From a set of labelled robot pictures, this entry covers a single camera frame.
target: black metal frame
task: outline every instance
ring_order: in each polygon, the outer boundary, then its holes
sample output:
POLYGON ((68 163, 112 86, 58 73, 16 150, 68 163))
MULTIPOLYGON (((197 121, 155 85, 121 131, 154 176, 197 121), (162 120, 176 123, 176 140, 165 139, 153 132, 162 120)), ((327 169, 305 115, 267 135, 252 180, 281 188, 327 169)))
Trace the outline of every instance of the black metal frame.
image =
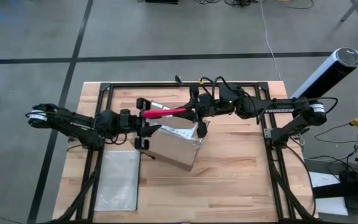
MULTIPOLYGON (((262 99, 262 95, 261 95, 261 90, 262 90, 264 92, 266 99, 268 99, 268 100, 270 99, 269 85, 267 82, 230 82, 230 83, 237 84, 241 87, 253 87, 255 89, 255 95, 259 99, 262 99)), ((190 84, 192 84, 192 82, 185 82, 182 86, 188 87, 188 86, 190 86, 190 84)), ((164 82, 101 83, 100 88, 99 88, 99 95, 98 95, 98 100, 97 100, 97 105, 96 105, 95 116, 97 116, 101 112, 103 98, 104 98, 104 95, 106 94, 106 92, 108 93, 106 108, 111 108, 112 96, 113 96, 115 88, 137 88, 137 87, 138 88, 155 88, 155 87, 159 87, 159 88, 170 88, 171 87, 172 88, 172 87, 179 87, 179 85, 175 82, 171 82, 171 83, 164 83, 164 82)), ((277 124, 276 124, 274 115, 269 114, 269 119, 270 119, 272 128, 276 128, 277 124)), ((278 191, 278 181, 281 183, 281 185, 285 184, 289 188, 287 171, 286 171, 285 163, 284 163, 284 159, 283 159, 283 153, 282 153, 282 149, 280 149, 280 148, 276 149, 277 157, 278 157, 277 158, 278 164, 280 166, 280 171, 279 171, 280 175, 278 176, 278 175, 275 175, 275 174, 277 174, 278 170, 276 169, 275 164, 273 163, 273 155, 272 155, 273 149, 272 149, 271 145, 268 143, 268 139, 265 137, 265 130, 267 129, 267 122, 266 122, 265 116, 261 117, 261 125, 262 125, 262 131, 263 131, 263 136, 264 136, 265 149, 266 149, 266 155, 267 155, 267 160, 268 160, 268 167, 269 167, 269 171, 270 171, 270 179, 272 181, 273 197, 274 197, 274 201, 275 201, 275 207, 277 210, 278 222, 279 223, 316 223, 316 221, 314 221, 314 220, 297 220, 296 216, 295 216, 294 206, 292 204, 293 201, 291 202, 291 200, 288 198, 287 195, 285 195, 285 198, 286 198, 286 202, 287 202, 289 218, 284 217, 282 203, 281 203, 281 199, 280 199, 280 192, 278 191)), ((103 152, 104 152, 104 148, 102 148, 98 152, 98 157, 96 159, 96 165, 94 167, 94 170, 101 170, 101 165, 102 165, 102 161, 103 161, 103 152)), ((92 158, 93 158, 93 151, 88 151, 88 154, 86 157, 85 168, 84 168, 82 185, 81 185, 81 189, 82 190, 85 189, 86 191, 87 191, 87 189, 89 189, 89 187, 86 184, 90 178, 92 158)), ((83 205, 84 205, 84 199, 82 199, 81 202, 77 206, 75 220, 74 221, 62 221, 62 223, 92 223, 93 216, 94 216, 94 206, 96 203, 96 195, 98 192, 99 173, 100 172, 96 173, 97 177, 95 178, 95 181, 93 182, 87 218, 86 219, 82 218, 83 217, 83 205)))

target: wooden table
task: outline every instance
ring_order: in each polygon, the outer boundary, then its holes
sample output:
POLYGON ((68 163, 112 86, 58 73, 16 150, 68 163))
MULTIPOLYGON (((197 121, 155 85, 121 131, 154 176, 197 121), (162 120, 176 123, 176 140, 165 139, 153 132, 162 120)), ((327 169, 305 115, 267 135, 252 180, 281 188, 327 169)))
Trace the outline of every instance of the wooden table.
MULTIPOLYGON (((287 98, 283 82, 268 82, 272 98, 287 98)), ((78 113, 93 116, 100 83, 84 83, 78 113)), ((244 88, 251 95, 255 91, 244 88)), ((136 98, 169 105, 189 100, 188 88, 116 88, 112 109, 129 108, 137 114, 136 98)), ((290 114, 277 114, 277 126, 291 121, 290 114)), ((142 155, 137 211, 95 212, 94 222, 275 222, 277 213, 267 165, 262 128, 255 119, 242 120, 232 114, 209 118, 208 135, 191 172, 142 155)), ((300 155, 294 142, 288 145, 300 155)), ((106 145, 105 150, 134 150, 106 145)), ((80 191, 87 151, 68 152, 53 218, 59 217, 80 191)), ((311 213, 310 183, 298 158, 283 150, 292 192, 311 213)), ((285 199, 281 192, 286 216, 285 199)), ((85 202, 84 215, 88 202, 85 202)))

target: gray floor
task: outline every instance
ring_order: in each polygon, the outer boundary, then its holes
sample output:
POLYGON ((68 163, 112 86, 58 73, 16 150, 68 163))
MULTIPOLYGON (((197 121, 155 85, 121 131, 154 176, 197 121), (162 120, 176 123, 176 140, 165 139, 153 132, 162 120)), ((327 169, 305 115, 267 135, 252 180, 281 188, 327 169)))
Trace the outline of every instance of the gray floor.
MULTIPOLYGON (((263 3, 268 37, 274 52, 329 52, 338 47, 358 50, 358 15, 339 24, 351 6, 344 0, 314 0, 309 10, 263 3)), ((0 59, 71 57, 87 0, 0 0, 0 59)), ((294 0, 297 6, 307 0, 294 0)), ((136 0, 94 0, 80 57, 268 53, 260 6, 230 7, 223 2, 199 5, 180 0, 177 6, 136 0)), ((277 58, 291 95, 325 57, 277 58)), ((50 131, 32 129, 24 114, 37 103, 58 103, 68 63, 0 65, 0 215, 26 222, 50 131)), ((85 81, 184 80, 222 75, 227 80, 278 80, 271 58, 161 60, 78 63, 66 107, 75 110, 85 81)), ((305 157, 345 156, 351 144, 329 144, 313 136, 358 117, 358 70, 326 96, 339 98, 328 122, 304 135, 305 157)), ((325 139, 355 139, 344 128, 325 139)), ((66 138, 59 136, 39 213, 52 215, 66 138)), ((327 220, 356 218, 323 216, 327 220)))

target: red tool handle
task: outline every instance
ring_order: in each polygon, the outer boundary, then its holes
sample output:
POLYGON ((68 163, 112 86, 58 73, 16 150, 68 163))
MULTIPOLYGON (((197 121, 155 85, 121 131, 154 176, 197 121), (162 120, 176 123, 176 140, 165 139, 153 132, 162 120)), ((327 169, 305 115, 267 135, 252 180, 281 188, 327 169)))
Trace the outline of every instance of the red tool handle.
POLYGON ((144 111, 145 118, 156 118, 159 116, 168 116, 180 113, 186 113, 187 109, 179 108, 179 109, 170 109, 170 110, 148 110, 144 111))

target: clear plastic sheet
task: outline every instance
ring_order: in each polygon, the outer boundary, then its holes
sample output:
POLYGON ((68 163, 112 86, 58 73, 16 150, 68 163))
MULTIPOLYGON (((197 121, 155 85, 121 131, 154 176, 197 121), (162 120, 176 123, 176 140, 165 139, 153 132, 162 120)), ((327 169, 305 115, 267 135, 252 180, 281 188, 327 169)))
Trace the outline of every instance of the clear plastic sheet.
POLYGON ((105 151, 96 211, 135 211, 139 181, 139 151, 105 151))

